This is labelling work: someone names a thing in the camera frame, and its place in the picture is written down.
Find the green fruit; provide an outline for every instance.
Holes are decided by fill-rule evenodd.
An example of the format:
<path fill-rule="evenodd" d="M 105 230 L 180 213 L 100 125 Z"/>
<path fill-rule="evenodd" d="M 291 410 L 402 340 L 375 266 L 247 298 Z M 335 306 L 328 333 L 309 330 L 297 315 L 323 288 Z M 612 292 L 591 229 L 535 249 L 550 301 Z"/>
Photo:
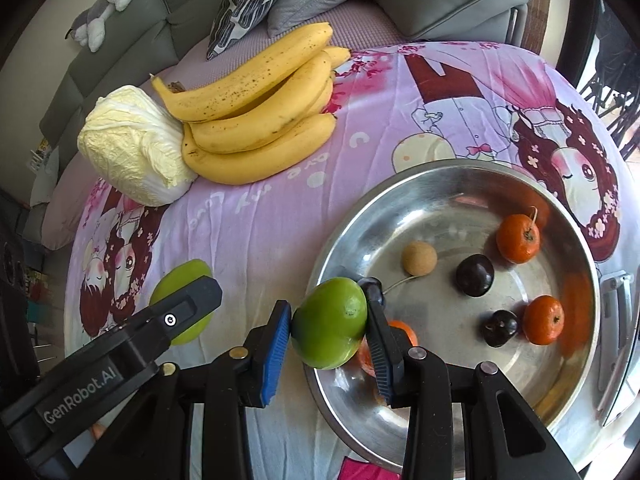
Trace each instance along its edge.
<path fill-rule="evenodd" d="M 202 260 L 189 260 L 188 262 L 175 267 L 174 270 L 166 274 L 156 285 L 156 288 L 151 294 L 149 304 L 154 304 L 160 300 L 164 300 L 164 298 L 170 296 L 176 290 L 180 290 L 185 285 L 189 285 L 201 276 L 213 277 L 211 268 Z M 171 344 L 184 345 L 185 343 L 196 339 L 208 325 L 212 314 L 213 312 L 211 314 L 207 314 L 200 321 L 191 325 L 187 330 L 172 339 Z"/>
<path fill-rule="evenodd" d="M 367 300 L 349 278 L 316 286 L 291 320 L 293 348 L 313 368 L 342 366 L 358 350 L 367 323 Z"/>

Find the plum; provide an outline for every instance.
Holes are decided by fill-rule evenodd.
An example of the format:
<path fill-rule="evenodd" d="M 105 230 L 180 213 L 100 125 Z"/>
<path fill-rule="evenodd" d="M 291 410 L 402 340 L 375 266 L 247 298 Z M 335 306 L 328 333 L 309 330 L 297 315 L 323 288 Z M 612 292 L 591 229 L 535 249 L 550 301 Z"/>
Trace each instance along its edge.
<path fill-rule="evenodd" d="M 494 265 L 484 254 L 472 254 L 456 269 L 456 285 L 472 298 L 484 296 L 494 282 Z"/>
<path fill-rule="evenodd" d="M 484 341 L 494 348 L 504 345 L 520 331 L 518 317 L 509 310 L 496 310 L 482 323 L 480 332 Z"/>

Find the screw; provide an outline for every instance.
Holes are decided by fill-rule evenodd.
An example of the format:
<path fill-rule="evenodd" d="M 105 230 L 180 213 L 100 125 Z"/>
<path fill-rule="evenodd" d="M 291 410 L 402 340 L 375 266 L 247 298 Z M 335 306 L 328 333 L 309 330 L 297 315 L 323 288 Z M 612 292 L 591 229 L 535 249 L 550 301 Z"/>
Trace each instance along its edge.
<path fill-rule="evenodd" d="M 160 367 L 160 373 L 165 377 L 175 374 L 176 370 L 177 367 L 174 363 L 163 363 Z"/>
<path fill-rule="evenodd" d="M 425 357 L 427 357 L 427 351 L 421 346 L 412 346 L 411 348 L 409 348 L 408 354 L 411 359 L 416 360 L 424 359 Z"/>
<path fill-rule="evenodd" d="M 249 351 L 244 346 L 234 346 L 229 350 L 229 357 L 232 359 L 244 359 L 249 355 Z"/>
<path fill-rule="evenodd" d="M 480 363 L 480 369 L 487 375 L 495 375 L 498 373 L 498 365 L 491 361 L 484 361 Z"/>

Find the stainless steel bowl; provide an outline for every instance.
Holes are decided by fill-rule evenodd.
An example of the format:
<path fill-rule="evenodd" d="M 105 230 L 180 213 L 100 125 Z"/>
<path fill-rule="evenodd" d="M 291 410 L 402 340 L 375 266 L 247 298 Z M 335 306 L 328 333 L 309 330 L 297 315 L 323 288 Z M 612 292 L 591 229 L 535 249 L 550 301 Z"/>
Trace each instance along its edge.
<path fill-rule="evenodd" d="M 495 247 L 501 219 L 538 209 L 542 249 L 526 264 L 508 264 Z M 549 429 L 567 412 L 593 359 L 600 325 L 598 280 L 587 244 L 569 213 L 542 186 L 493 162 L 444 160 L 403 171 L 367 193 L 334 231 L 316 261 L 310 283 L 334 276 L 375 276 L 385 288 L 407 277 L 400 254 L 411 240 L 438 252 L 436 269 L 393 287 L 387 319 L 407 322 L 422 346 L 447 363 L 475 367 L 493 361 Z M 482 298 L 451 284 L 467 256 L 484 253 L 495 281 Z M 498 309 L 521 313 L 537 296 L 559 298 L 566 313 L 561 338 L 536 346 L 516 336 L 491 348 L 478 335 L 480 319 Z M 352 359 L 335 370 L 306 368 L 324 418 L 357 454 L 400 472 L 408 409 L 383 405 L 373 378 Z M 454 406 L 454 467 L 464 475 L 462 412 Z"/>

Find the wall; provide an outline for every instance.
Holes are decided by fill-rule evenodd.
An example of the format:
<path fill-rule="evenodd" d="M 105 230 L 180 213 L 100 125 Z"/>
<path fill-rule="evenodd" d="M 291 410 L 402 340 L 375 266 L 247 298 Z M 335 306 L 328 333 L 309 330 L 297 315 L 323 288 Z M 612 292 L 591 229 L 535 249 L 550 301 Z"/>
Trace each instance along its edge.
<path fill-rule="evenodd" d="M 0 187 L 29 203 L 28 169 L 42 134 L 38 123 L 79 45 L 65 40 L 74 18 L 95 0 L 47 0 L 0 69 Z"/>

